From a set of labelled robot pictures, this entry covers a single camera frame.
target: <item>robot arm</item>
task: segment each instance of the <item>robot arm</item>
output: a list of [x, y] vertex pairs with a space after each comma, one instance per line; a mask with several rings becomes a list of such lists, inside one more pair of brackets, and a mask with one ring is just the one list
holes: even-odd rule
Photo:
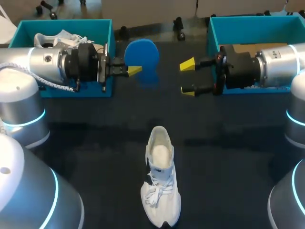
[[182, 92], [221, 95], [226, 89], [249, 86], [280, 87], [291, 84], [286, 111], [285, 137], [293, 145], [305, 148], [305, 43], [264, 49], [251, 57], [236, 53], [232, 45], [220, 47], [215, 58], [196, 62], [194, 58], [180, 65], [181, 71], [215, 66], [214, 85], [182, 87]]
[[305, 43], [264, 49], [251, 57], [250, 53], [236, 53], [232, 45], [220, 47], [214, 58], [196, 61], [194, 58], [180, 64], [181, 71], [198, 71], [215, 66], [215, 85], [182, 87], [183, 92], [194, 91], [195, 95], [213, 92], [214, 95], [227, 89], [280, 87], [291, 83], [305, 70]]

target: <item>white lace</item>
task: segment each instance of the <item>white lace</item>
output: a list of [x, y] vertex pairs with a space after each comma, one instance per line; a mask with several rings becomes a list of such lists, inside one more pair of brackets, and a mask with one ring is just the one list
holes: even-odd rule
[[148, 174], [152, 179], [152, 186], [150, 186], [146, 196], [146, 204], [155, 205], [158, 203], [162, 194], [171, 194], [173, 190], [173, 176], [170, 175], [164, 184], [160, 184], [157, 178], [154, 178], [152, 172]]
[[87, 39], [87, 37], [82, 37], [80, 35], [77, 35], [77, 34], [73, 34], [72, 37], [75, 37], [75, 45], [73, 46], [69, 46], [69, 48], [75, 48], [75, 47], [78, 47], [80, 44], [84, 44], [84, 43], [94, 43], [93, 41], [90, 41]]

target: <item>white sneaker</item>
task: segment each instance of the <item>white sneaker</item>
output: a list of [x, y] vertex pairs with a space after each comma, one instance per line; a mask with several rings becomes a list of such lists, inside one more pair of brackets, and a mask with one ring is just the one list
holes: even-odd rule
[[142, 203], [157, 227], [173, 227], [180, 216], [181, 197], [173, 162], [174, 149], [166, 129], [156, 126], [146, 146], [147, 178], [141, 188]]
[[34, 46], [38, 48], [47, 48], [60, 46], [62, 48], [78, 48], [81, 43], [93, 43], [88, 40], [87, 37], [81, 37], [77, 34], [71, 34], [65, 30], [62, 30], [55, 36], [45, 36], [41, 33], [37, 33], [34, 37]]

